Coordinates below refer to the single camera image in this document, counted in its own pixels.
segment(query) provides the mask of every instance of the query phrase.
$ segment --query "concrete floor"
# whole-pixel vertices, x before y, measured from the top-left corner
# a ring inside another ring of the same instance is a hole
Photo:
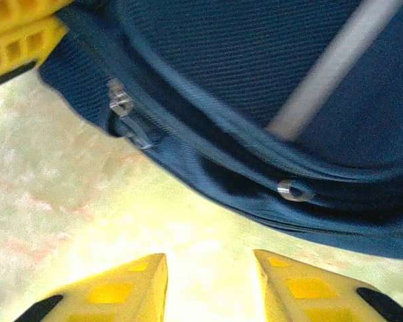
[[[303,241],[205,200],[78,119],[35,72],[0,87],[0,321],[152,252],[167,254],[166,322],[259,321],[254,248],[363,280],[403,305],[403,260]]]

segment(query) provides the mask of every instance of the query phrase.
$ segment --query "backpack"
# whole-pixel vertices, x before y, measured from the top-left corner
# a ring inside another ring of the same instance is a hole
[[[111,136],[299,238],[403,258],[403,0],[75,1],[40,67]]]

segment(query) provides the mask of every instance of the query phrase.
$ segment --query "metal zipper pull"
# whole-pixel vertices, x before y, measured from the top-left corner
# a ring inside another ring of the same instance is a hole
[[[129,114],[134,108],[134,100],[125,91],[123,84],[116,78],[107,82],[109,87],[110,103],[109,107],[119,117],[122,123],[126,125],[127,138],[133,142],[141,150],[149,149],[152,143],[146,136],[145,132],[135,121],[133,121]]]

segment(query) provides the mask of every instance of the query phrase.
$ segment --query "metal ring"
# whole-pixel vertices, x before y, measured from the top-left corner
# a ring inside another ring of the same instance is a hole
[[[302,192],[302,194],[298,197],[294,196],[291,192],[293,182],[294,180],[283,180],[277,184],[277,192],[282,196],[282,198],[289,201],[295,201],[297,203],[303,203],[315,197],[314,193],[306,192]]]

